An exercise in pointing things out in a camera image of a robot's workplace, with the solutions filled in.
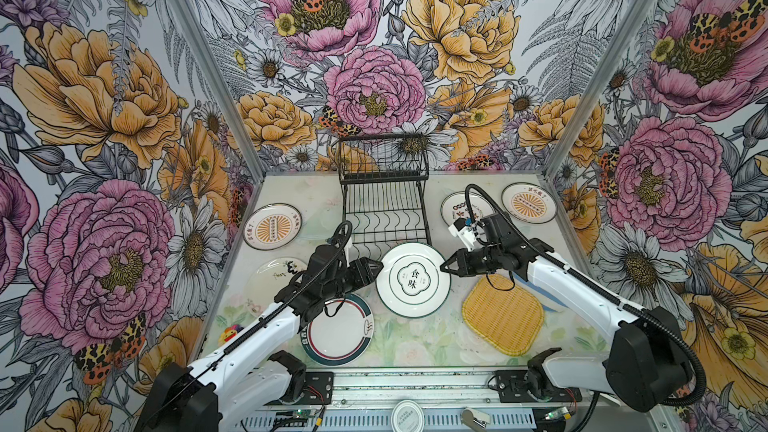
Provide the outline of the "white plate with chinese characters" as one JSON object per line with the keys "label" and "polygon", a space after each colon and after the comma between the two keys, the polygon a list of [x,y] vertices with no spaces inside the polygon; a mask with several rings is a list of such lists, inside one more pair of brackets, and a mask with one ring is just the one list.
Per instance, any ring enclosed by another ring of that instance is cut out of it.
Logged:
{"label": "white plate with chinese characters", "polygon": [[420,319],[436,312],[451,289],[451,276],[442,272],[443,256],[427,244],[397,245],[381,259],[383,269],[376,289],[383,305],[392,313]]}

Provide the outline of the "yellow woven square plate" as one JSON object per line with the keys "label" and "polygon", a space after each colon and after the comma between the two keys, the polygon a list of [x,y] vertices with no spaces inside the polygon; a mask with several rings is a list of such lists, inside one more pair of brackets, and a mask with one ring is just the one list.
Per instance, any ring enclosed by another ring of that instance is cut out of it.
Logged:
{"label": "yellow woven square plate", "polygon": [[528,352],[544,322],[540,301],[499,274],[479,279],[461,312],[470,330],[508,356]]}

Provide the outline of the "white plate green red rim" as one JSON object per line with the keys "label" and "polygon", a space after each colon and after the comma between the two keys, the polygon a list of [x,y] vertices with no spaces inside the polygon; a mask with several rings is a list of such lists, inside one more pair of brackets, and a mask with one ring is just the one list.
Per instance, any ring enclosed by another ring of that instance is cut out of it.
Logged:
{"label": "white plate green red rim", "polygon": [[301,344],[310,359],[323,366],[339,367],[355,361],[370,345],[375,330],[368,303],[356,294],[326,303],[305,330]]}

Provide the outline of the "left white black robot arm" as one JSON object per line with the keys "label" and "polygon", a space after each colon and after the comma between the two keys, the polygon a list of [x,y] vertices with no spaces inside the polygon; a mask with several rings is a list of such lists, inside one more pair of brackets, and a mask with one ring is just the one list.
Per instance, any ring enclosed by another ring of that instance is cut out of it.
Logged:
{"label": "left white black robot arm", "polygon": [[135,425],[138,431],[220,431],[255,408],[296,401],[305,364],[283,350],[328,304],[375,282],[381,262],[349,261],[353,226],[343,221],[293,275],[262,315],[210,354],[188,366],[169,364],[155,378]]}

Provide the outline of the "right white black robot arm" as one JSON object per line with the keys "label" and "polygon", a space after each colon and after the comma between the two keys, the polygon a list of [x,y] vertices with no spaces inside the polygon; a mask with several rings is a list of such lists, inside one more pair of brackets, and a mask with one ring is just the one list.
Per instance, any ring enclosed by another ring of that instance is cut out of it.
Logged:
{"label": "right white black robot arm", "polygon": [[613,395],[638,412],[659,405],[687,407],[704,398],[705,368],[669,311],[648,309],[610,291],[549,244],[526,237],[482,187],[469,184],[463,195],[467,214],[449,227],[462,245],[440,269],[457,278],[477,278],[482,292],[465,307],[489,309],[479,335],[498,343],[531,316],[530,306],[509,302],[527,283],[580,316],[609,345],[604,354],[568,355],[552,347],[535,355],[524,379],[533,398],[586,389],[595,396]]}

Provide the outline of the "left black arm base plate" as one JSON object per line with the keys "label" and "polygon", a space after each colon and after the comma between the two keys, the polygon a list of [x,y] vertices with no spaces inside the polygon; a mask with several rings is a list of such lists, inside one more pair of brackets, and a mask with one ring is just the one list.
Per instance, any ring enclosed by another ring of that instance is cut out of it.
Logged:
{"label": "left black arm base plate", "polygon": [[333,372],[306,373],[304,387],[294,401],[277,399],[268,402],[268,406],[321,406],[330,405],[333,398],[335,374]]}

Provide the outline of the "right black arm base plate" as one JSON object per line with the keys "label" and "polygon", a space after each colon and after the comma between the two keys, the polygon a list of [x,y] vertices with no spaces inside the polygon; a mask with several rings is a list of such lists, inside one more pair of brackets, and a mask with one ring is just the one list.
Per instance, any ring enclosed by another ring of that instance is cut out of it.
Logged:
{"label": "right black arm base plate", "polygon": [[486,386],[497,393],[501,403],[578,404],[582,401],[582,394],[578,389],[556,388],[547,379],[521,368],[493,372]]}

